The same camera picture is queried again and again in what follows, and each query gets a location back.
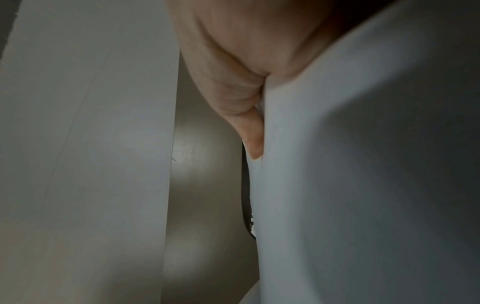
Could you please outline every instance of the finger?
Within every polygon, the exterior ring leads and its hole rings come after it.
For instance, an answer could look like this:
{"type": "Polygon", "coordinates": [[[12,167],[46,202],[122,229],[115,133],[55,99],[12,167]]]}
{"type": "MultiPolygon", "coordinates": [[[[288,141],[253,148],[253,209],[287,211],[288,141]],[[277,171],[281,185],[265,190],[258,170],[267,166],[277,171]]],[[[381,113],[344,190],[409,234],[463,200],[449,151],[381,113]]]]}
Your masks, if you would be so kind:
{"type": "Polygon", "coordinates": [[[252,159],[264,154],[264,120],[256,107],[233,115],[222,115],[238,132],[252,159]]]}

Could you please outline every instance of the skin crease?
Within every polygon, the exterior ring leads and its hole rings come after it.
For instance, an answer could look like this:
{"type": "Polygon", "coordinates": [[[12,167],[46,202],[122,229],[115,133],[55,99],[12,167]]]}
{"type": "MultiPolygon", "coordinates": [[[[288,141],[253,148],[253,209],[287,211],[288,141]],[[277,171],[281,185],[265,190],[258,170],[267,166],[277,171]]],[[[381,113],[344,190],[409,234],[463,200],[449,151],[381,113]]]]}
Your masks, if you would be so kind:
{"type": "Polygon", "coordinates": [[[167,0],[188,71],[252,159],[264,152],[255,105],[266,76],[299,73],[347,29],[335,0],[167,0]]]}

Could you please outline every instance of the skin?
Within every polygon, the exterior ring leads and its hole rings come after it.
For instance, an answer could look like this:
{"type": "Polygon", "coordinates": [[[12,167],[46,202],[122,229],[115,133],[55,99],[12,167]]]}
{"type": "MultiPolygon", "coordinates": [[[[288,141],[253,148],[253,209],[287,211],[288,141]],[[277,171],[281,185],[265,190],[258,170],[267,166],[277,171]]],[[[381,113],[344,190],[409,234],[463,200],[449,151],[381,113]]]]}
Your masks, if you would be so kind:
{"type": "Polygon", "coordinates": [[[253,159],[264,152],[264,122],[255,105],[265,78],[301,72],[344,34],[354,20],[349,12],[358,11],[355,1],[347,2],[167,0],[193,81],[253,159]]]}

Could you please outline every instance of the hand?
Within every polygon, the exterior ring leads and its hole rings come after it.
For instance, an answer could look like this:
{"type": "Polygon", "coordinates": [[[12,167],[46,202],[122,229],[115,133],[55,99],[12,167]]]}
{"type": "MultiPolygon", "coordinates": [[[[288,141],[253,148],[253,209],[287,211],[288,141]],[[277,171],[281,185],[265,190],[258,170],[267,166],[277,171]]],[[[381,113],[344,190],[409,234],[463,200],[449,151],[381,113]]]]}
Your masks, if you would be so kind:
{"type": "Polygon", "coordinates": [[[300,72],[345,30],[335,0],[167,0],[188,70],[211,107],[263,155],[266,76],[300,72]]]}

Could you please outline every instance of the wall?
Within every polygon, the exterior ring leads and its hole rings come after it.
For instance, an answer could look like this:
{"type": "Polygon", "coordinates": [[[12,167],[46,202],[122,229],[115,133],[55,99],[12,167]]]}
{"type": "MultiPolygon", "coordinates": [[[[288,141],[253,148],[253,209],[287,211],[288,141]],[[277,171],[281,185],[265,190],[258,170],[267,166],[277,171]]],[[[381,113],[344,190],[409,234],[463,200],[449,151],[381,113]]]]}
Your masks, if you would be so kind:
{"type": "Polygon", "coordinates": [[[159,301],[178,64],[162,1],[22,2],[0,66],[0,303],[159,301]]]}

